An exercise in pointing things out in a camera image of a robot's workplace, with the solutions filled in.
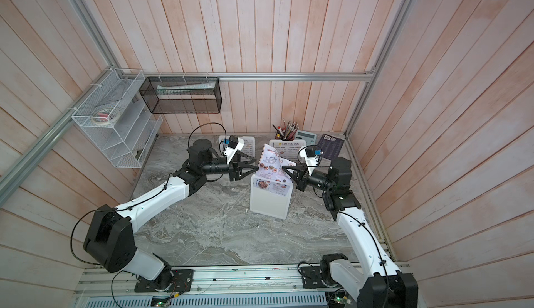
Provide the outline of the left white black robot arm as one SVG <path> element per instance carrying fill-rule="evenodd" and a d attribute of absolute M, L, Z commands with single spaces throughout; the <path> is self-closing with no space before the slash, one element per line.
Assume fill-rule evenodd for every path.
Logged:
<path fill-rule="evenodd" d="M 138 248 L 134 235 L 149 220 L 198 192 L 210 175 L 228 174 L 230 181 L 239 181 L 258 170 L 256 158 L 242 150 L 243 138 L 231 135 L 222 143 L 224 151 L 218 154 L 211 141 L 196 140 L 188 147 L 189 157 L 182 167 L 160 186 L 125 204 L 91 211 L 83 249 L 94 263 L 110 273 L 131 273 L 155 291 L 169 290 L 174 280 L 172 266 Z"/>

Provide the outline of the red white menu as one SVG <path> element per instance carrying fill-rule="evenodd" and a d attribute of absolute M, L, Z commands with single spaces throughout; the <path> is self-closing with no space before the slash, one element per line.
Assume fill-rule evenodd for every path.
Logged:
<path fill-rule="evenodd" d="M 274 193 L 280 196 L 291 195 L 293 181 L 283 166 L 294 166 L 296 163 L 282 158 L 278 151 L 270 145 L 264 145 L 259 161 L 259 169 L 253 175 L 252 184 L 260 191 Z"/>

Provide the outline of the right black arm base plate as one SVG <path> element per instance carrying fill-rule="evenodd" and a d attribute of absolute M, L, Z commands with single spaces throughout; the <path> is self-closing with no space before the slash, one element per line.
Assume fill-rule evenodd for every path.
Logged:
<path fill-rule="evenodd" d="M 333 280 L 330 272 L 320 266 L 303 264 L 297 267 L 305 289 L 342 288 L 342 285 Z"/>

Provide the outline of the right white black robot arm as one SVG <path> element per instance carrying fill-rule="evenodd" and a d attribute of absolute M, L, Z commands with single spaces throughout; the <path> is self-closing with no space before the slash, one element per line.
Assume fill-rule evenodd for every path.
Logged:
<path fill-rule="evenodd" d="M 357 307 L 417 307 L 419 286 L 413 274 L 392 261 L 373 233 L 361 204 L 350 189 L 351 162 L 338 157 L 326 173 L 306 164 L 283 166 L 299 191 L 308 186 L 322 191 L 326 209 L 346 234 L 357 260 L 356 268 L 342 254 L 321 260 L 323 281 L 339 285 Z"/>

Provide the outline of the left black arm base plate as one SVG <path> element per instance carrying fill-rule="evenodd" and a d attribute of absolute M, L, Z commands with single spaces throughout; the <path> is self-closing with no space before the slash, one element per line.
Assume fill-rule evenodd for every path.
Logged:
<path fill-rule="evenodd" d="M 164 269 L 155 280 L 147 280 L 138 276 L 135 293 L 149 292 L 180 292 L 191 290 L 193 269 Z"/>

